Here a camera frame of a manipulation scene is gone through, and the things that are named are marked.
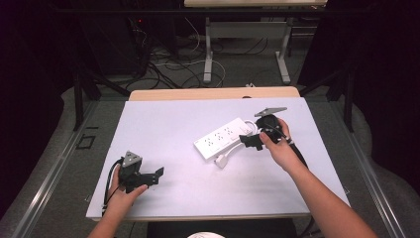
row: plug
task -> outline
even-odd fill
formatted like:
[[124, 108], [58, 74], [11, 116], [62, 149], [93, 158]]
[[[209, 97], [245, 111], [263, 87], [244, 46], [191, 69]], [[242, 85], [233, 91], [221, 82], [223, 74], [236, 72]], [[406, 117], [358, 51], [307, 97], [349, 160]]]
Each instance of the plug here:
[[217, 167], [220, 169], [223, 169], [228, 164], [228, 157], [225, 155], [220, 155], [217, 157], [217, 159], [214, 161]]

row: right hand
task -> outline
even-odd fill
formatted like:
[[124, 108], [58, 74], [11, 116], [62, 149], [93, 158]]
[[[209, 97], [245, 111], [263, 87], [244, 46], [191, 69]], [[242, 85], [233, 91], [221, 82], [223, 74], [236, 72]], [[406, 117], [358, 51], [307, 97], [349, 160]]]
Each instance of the right hand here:
[[[290, 132], [287, 124], [278, 118], [278, 123], [281, 125], [284, 135], [290, 138]], [[274, 161], [280, 165], [285, 171], [290, 172], [290, 170], [296, 165], [296, 163], [301, 163], [299, 158], [287, 144], [286, 140], [283, 138], [280, 142], [275, 144], [265, 132], [260, 133], [260, 139], [265, 144], [266, 148], [271, 153]]]

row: forearm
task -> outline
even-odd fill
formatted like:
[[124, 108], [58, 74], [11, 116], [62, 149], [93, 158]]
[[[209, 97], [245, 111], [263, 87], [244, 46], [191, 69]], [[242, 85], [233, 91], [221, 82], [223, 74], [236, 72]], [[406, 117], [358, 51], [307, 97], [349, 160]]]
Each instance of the forearm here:
[[120, 220], [117, 217], [113, 217], [110, 215], [104, 215], [102, 219], [96, 224], [95, 228], [89, 234], [89, 238], [107, 238], [107, 237], [114, 237], [115, 232], [117, 231], [118, 225], [120, 224]]
[[289, 171], [326, 237], [376, 237], [365, 222], [302, 164]]

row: white power cord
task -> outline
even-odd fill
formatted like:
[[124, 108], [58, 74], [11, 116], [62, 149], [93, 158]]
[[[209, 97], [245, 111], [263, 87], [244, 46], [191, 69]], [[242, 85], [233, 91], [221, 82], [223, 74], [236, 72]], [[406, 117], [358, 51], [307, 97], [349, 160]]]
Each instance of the white power cord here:
[[[248, 124], [252, 124], [254, 126], [253, 135], [255, 135], [258, 132], [259, 127], [257, 126], [257, 124], [255, 122], [250, 121], [250, 120], [245, 120], [244, 122], [245, 123], [248, 123]], [[224, 169], [226, 167], [226, 165], [228, 165], [228, 156], [229, 156], [229, 154], [233, 150], [235, 150], [236, 148], [238, 148], [238, 147], [240, 147], [242, 145], [244, 145], [244, 143], [240, 143], [240, 144], [232, 147], [231, 150], [229, 150], [226, 154], [219, 155], [217, 157], [217, 159], [214, 161], [214, 163], [216, 164], [216, 166], [219, 167], [220, 169]]]

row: power outlet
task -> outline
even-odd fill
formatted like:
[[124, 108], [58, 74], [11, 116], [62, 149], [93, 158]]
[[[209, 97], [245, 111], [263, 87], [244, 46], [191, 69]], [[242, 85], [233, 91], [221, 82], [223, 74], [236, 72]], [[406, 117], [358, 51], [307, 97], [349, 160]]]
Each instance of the power outlet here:
[[237, 118], [198, 139], [194, 142], [194, 146], [204, 160], [215, 159], [240, 144], [240, 135], [250, 135], [252, 133], [253, 130], [241, 118]]

